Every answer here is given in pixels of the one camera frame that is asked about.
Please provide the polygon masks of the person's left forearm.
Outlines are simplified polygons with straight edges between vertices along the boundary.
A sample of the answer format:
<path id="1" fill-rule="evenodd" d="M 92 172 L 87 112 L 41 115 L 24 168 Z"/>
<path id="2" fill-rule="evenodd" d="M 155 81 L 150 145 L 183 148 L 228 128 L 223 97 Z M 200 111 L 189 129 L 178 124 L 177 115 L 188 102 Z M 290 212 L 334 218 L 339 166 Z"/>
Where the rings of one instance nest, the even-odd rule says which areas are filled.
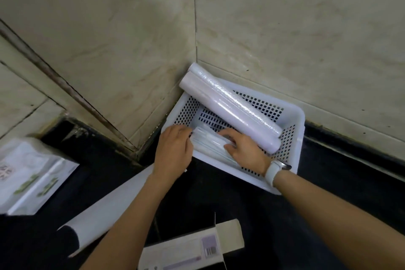
<path id="1" fill-rule="evenodd" d="M 156 211 L 176 179 L 153 172 L 80 270 L 136 270 Z"/>

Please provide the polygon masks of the white pack with green print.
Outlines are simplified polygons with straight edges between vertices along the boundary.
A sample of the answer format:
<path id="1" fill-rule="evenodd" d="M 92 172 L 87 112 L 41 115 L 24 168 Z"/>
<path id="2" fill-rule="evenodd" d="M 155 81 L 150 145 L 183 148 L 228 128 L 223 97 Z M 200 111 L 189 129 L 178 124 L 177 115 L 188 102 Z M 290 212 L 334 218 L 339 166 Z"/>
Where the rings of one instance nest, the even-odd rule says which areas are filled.
<path id="1" fill-rule="evenodd" d="M 32 138 L 0 146 L 0 215 L 31 216 L 48 201 L 79 163 Z"/>

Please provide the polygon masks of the person's right hand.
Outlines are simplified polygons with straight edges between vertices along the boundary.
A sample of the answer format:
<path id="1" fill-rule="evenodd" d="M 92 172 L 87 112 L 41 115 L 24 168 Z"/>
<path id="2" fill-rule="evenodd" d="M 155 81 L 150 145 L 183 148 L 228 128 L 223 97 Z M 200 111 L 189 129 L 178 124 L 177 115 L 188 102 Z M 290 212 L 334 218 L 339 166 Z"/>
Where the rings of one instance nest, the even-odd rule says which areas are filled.
<path id="1" fill-rule="evenodd" d="M 241 134 L 235 129 L 226 128 L 218 132 L 235 143 L 237 154 L 232 157 L 242 168 L 249 169 L 261 176 L 264 176 L 271 163 L 271 158 L 267 156 L 258 145 L 245 134 Z"/>

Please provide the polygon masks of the clear plastic packet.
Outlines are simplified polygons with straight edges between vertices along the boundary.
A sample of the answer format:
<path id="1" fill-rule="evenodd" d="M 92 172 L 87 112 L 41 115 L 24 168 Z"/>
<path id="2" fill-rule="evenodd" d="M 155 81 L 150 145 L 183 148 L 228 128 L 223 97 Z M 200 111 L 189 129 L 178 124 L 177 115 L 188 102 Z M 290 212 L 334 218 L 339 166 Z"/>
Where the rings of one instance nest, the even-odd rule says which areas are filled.
<path id="1" fill-rule="evenodd" d="M 194 150 L 226 165 L 234 168 L 241 168 L 241 166 L 224 148 L 224 146 L 227 144 L 235 146 L 235 143 L 217 134 L 209 126 L 204 124 L 203 126 L 197 126 L 195 129 L 193 129 L 190 136 L 190 141 L 194 146 Z"/>

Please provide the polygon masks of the white cardboard box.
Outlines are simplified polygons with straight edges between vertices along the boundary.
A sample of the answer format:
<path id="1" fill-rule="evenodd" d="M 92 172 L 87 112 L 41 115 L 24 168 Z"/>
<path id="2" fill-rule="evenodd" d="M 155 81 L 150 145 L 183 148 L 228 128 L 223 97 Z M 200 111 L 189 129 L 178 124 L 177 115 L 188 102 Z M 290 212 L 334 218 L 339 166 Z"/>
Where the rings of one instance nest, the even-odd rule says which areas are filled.
<path id="1" fill-rule="evenodd" d="M 244 247 L 240 222 L 233 219 L 144 247 L 138 270 L 227 270 L 224 255 Z"/>

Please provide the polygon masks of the large white paper roll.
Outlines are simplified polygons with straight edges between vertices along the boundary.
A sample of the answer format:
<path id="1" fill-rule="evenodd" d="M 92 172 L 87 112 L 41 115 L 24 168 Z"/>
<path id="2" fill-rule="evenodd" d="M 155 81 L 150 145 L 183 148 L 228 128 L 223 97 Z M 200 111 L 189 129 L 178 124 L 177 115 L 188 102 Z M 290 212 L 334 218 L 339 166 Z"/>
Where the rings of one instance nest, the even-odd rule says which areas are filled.
<path id="1" fill-rule="evenodd" d="M 70 227 L 78 238 L 78 249 L 68 258 L 79 254 L 114 225 L 138 195 L 153 168 L 154 164 L 148 166 L 63 225 Z"/>

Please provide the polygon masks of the white perforated plastic basket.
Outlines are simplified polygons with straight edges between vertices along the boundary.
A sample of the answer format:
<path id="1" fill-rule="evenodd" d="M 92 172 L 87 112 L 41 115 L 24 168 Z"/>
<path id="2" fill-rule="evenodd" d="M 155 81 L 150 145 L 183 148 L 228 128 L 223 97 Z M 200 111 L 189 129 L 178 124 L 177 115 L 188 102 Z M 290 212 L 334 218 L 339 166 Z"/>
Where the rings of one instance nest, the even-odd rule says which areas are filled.
<path id="1" fill-rule="evenodd" d="M 290 104 L 251 88 L 224 79 L 219 80 L 233 92 L 240 95 L 248 104 L 251 104 L 254 108 L 257 108 L 261 113 L 268 117 L 271 117 L 275 123 L 283 129 L 280 137 L 280 149 L 274 154 L 268 154 L 268 156 L 290 165 L 291 172 L 297 174 L 305 132 L 305 114 L 302 109 L 294 104 Z M 206 124 L 214 131 L 220 131 L 226 127 L 231 127 L 230 124 L 226 123 L 217 114 L 213 113 L 210 109 L 206 108 L 186 92 L 182 94 L 167 116 L 161 131 L 164 131 L 172 124 L 184 124 L 191 128 Z M 245 168 L 232 167 L 197 150 L 194 150 L 193 156 L 267 192 L 274 195 L 281 195 L 279 191 L 269 186 L 266 180 L 256 172 Z"/>

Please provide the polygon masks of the person's left hand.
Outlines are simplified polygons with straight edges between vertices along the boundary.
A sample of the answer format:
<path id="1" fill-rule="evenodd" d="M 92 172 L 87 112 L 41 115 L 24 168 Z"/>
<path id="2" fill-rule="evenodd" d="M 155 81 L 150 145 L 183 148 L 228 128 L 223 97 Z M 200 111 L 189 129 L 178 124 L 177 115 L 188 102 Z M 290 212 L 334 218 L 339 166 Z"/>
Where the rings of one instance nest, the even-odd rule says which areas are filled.
<path id="1" fill-rule="evenodd" d="M 162 183 L 170 186 L 186 171 L 194 150 L 190 137 L 187 141 L 173 137 L 173 126 L 167 127 L 159 137 L 153 172 Z"/>

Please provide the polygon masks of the person's right forearm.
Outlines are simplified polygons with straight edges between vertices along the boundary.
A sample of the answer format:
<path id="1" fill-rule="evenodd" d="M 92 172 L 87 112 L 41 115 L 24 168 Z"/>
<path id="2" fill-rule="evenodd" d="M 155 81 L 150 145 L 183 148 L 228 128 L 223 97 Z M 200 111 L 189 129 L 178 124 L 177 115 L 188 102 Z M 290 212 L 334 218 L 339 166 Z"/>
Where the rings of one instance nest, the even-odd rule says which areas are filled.
<path id="1" fill-rule="evenodd" d="M 405 235 L 290 171 L 272 185 L 348 269 L 405 270 Z"/>

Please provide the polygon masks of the white roll in plastic wrap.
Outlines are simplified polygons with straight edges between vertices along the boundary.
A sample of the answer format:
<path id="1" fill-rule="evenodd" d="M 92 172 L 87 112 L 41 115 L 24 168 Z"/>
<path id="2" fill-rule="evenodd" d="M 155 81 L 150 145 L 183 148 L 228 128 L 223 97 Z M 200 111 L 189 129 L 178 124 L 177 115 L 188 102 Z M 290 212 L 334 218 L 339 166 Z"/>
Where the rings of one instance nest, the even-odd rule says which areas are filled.
<path id="1" fill-rule="evenodd" d="M 256 104 L 254 104 L 254 106 L 250 105 L 249 102 L 247 102 L 243 97 L 236 94 L 231 89 L 227 88 L 223 83 L 221 83 L 215 76 L 210 74 L 203 67 L 201 67 L 197 63 L 192 63 L 192 65 L 188 69 L 188 72 L 195 74 L 210 88 L 215 90 L 221 96 L 226 98 L 230 103 L 234 104 L 240 111 L 245 113 L 250 119 L 254 120 L 254 122 L 259 124 L 262 128 L 266 128 L 269 133 L 273 134 L 277 138 L 281 136 L 281 127 L 274 123 L 266 115 L 262 114 L 259 110 L 257 110 L 255 108 Z"/>
<path id="2" fill-rule="evenodd" d="M 192 72 L 186 73 L 180 87 L 236 130 L 250 136 L 267 153 L 276 153 L 281 147 L 282 129 L 256 113 L 254 107 L 244 105 L 244 100 L 238 100 L 237 94 L 232 93 L 229 97 L 221 85 L 212 86 Z"/>

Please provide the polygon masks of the white wristwatch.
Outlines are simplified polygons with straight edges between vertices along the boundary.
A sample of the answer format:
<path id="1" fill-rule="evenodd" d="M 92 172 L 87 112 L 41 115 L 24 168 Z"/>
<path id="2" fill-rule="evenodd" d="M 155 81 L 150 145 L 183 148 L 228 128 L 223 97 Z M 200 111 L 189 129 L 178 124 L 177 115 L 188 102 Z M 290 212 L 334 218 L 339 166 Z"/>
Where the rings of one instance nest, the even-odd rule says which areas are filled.
<path id="1" fill-rule="evenodd" d="M 264 175 L 265 181 L 270 185 L 271 187 L 274 187 L 273 181 L 278 172 L 281 170 L 291 170 L 292 166 L 289 164 L 286 164 L 285 162 L 274 159 L 271 161 L 269 167 L 266 170 L 266 173 Z"/>

